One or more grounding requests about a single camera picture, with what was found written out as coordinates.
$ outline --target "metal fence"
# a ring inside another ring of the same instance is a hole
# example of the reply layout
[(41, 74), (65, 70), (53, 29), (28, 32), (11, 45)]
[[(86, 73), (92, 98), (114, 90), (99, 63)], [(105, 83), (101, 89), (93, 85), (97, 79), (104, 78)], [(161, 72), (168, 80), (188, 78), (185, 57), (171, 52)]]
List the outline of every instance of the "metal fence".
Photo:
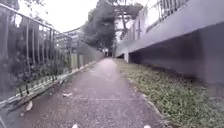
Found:
[(189, 0), (149, 0), (117, 46), (117, 54), (178, 11)]
[(0, 101), (97, 61), (103, 54), (0, 4)]

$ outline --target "concrete walkway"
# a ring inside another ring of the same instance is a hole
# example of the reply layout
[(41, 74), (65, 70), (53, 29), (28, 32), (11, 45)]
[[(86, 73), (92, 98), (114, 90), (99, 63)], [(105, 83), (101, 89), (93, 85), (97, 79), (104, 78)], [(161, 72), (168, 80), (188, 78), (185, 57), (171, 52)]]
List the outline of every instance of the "concrete walkway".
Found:
[(112, 59), (78, 73), (34, 99), (33, 104), (29, 112), (24, 113), (24, 106), (7, 115), (9, 127), (162, 128), (160, 117), (120, 75)]

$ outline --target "dead leaf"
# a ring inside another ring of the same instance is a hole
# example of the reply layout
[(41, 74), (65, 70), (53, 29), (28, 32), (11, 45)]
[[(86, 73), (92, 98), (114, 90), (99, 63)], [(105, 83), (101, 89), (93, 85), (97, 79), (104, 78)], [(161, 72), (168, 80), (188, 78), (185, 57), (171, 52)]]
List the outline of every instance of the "dead leaf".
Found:
[(68, 94), (64, 93), (63, 97), (70, 97), (71, 95), (72, 95), (72, 93), (68, 93)]
[(32, 108), (33, 108), (33, 102), (30, 101), (30, 102), (28, 103), (28, 105), (26, 106), (26, 112), (30, 111)]

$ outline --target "foliage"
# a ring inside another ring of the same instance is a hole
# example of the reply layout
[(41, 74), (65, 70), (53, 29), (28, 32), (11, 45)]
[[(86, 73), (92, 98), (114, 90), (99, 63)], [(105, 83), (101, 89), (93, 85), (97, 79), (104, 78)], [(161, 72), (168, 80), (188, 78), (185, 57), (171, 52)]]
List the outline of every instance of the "foliage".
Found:
[(171, 121), (170, 127), (224, 127), (224, 111), (214, 108), (201, 83), (121, 60), (116, 63), (122, 74)]
[(114, 36), (115, 13), (113, 7), (103, 0), (99, 0), (95, 9), (89, 13), (84, 25), (82, 41), (98, 49), (111, 49)]
[(134, 20), (142, 9), (141, 4), (119, 5), (121, 0), (99, 0), (95, 9), (89, 12), (88, 21), (84, 25), (84, 34), (79, 36), (80, 40), (96, 47), (97, 49), (112, 49), (115, 39), (115, 20), (122, 20), (123, 33), (127, 32), (126, 24)]

